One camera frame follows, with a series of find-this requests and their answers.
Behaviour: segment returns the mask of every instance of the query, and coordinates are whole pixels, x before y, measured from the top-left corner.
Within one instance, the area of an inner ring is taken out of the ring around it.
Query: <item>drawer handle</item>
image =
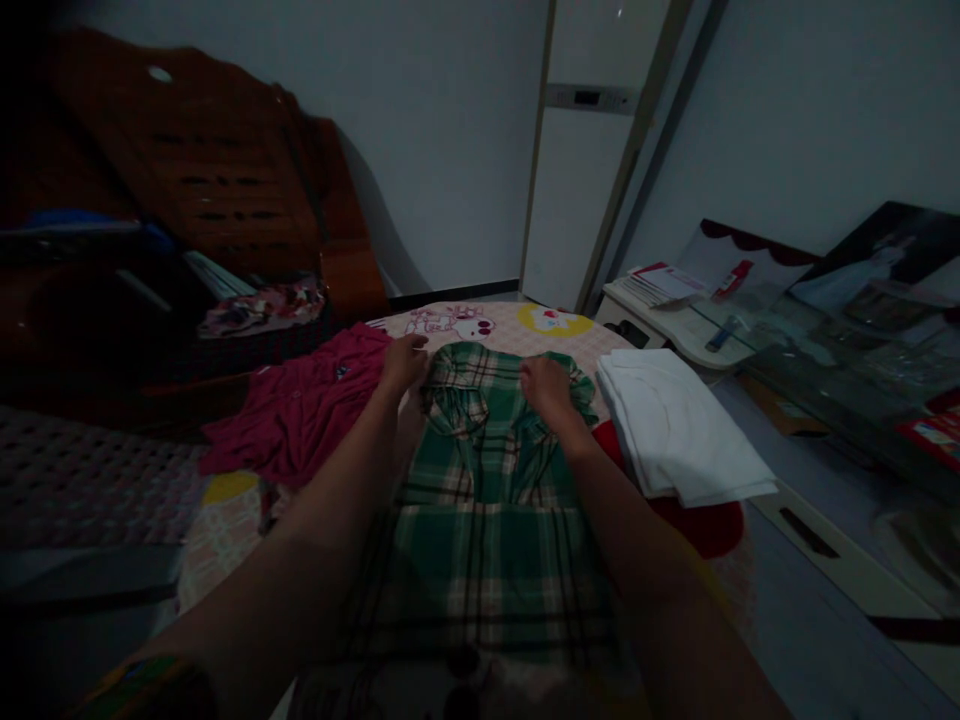
[[[780,508],[780,516],[787,521],[787,524],[793,528],[794,532],[796,532],[817,555],[823,555],[831,560],[836,560],[840,557],[840,553],[830,547],[826,540],[811,530],[810,526],[797,517],[793,510]]]

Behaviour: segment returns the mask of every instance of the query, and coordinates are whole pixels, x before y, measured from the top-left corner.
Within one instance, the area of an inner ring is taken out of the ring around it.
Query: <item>bottle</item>
[[[704,347],[710,352],[720,352],[720,348],[731,337],[739,327],[746,327],[736,315],[728,315],[727,321],[720,327],[717,334],[710,338]]]
[[[752,267],[752,260],[741,260],[740,264],[727,275],[727,279],[720,283],[720,287],[717,288],[712,299],[715,302],[719,302],[733,295],[733,293],[737,291],[737,288],[743,285],[743,281],[747,279],[747,275],[750,273],[750,268]]]

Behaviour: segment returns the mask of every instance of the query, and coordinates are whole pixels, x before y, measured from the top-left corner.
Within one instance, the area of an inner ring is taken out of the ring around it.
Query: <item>hello kitty print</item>
[[[431,308],[420,308],[410,315],[405,335],[453,331],[461,340],[482,342],[497,327],[493,320],[484,317],[483,308],[480,306],[456,305],[439,312]]]

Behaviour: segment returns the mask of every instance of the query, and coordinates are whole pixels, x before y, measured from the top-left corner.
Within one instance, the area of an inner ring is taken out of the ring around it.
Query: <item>floral cloth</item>
[[[320,317],[326,300],[312,275],[290,285],[267,285],[256,295],[224,300],[197,327],[201,340],[284,330]]]

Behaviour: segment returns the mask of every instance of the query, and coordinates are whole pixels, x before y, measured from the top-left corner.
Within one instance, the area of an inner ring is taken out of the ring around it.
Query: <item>white wall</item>
[[[390,294],[516,278],[547,0],[100,0],[85,24],[194,45],[346,135]]]
[[[886,200],[960,213],[960,3],[730,0],[619,273],[704,217],[824,254]]]

